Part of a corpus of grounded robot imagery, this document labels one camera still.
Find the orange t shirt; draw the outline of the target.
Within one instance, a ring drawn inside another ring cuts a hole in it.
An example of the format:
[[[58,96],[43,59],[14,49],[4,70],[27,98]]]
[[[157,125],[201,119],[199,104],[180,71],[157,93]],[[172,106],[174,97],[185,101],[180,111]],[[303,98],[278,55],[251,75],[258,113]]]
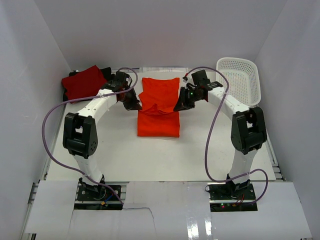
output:
[[[142,109],[137,115],[139,137],[180,136],[180,115],[174,111],[178,101],[180,79],[142,78],[142,93],[139,99]]]

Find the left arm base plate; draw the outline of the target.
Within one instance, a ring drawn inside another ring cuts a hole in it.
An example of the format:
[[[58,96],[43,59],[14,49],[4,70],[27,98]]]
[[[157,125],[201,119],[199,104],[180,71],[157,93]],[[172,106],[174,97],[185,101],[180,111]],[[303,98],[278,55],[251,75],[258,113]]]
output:
[[[89,189],[78,183],[74,209],[88,211],[120,211],[123,205],[119,202],[117,196],[121,197],[122,186],[110,186],[116,194],[109,188],[97,186],[95,189]]]

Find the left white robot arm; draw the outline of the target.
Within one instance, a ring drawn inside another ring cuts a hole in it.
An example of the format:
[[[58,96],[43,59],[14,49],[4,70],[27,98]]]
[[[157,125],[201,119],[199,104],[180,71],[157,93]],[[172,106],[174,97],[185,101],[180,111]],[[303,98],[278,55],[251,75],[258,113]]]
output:
[[[76,160],[83,177],[79,183],[90,196],[102,199],[107,191],[105,178],[99,170],[93,154],[98,148],[97,123],[116,103],[121,102],[128,111],[142,109],[129,74],[117,71],[111,81],[105,83],[85,107],[76,113],[69,112],[64,118],[62,145]]]

